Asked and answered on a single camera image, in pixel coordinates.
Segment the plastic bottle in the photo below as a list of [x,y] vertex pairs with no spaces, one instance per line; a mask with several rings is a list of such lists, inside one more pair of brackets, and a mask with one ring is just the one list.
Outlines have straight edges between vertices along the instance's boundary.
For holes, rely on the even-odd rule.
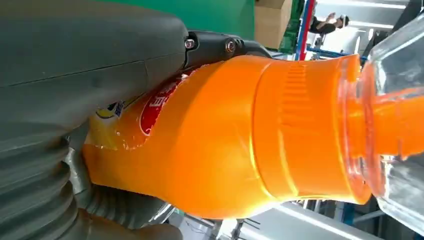
[[201,67],[91,117],[91,180],[209,219],[301,198],[365,203],[369,188],[347,174],[338,98],[340,83],[359,73],[356,55]]
[[355,127],[365,129],[365,136],[351,141],[351,149],[362,148],[360,155],[351,151],[353,161],[361,159],[352,169],[358,169],[371,187],[380,208],[422,236],[423,37],[424,19],[420,15],[373,48],[362,71],[358,98],[363,103],[358,115],[365,121]]
[[372,191],[424,235],[422,36],[419,17],[375,48],[361,76],[357,55],[204,66],[120,116],[93,116],[91,179],[210,219],[298,199],[364,204]]

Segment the bottle label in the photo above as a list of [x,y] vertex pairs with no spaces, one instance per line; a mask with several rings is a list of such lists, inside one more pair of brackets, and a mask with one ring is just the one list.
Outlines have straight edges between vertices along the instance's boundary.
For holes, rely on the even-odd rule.
[[140,117],[140,129],[145,136],[150,135],[163,106],[167,103],[172,93],[184,81],[184,76],[177,77],[153,94],[144,105]]

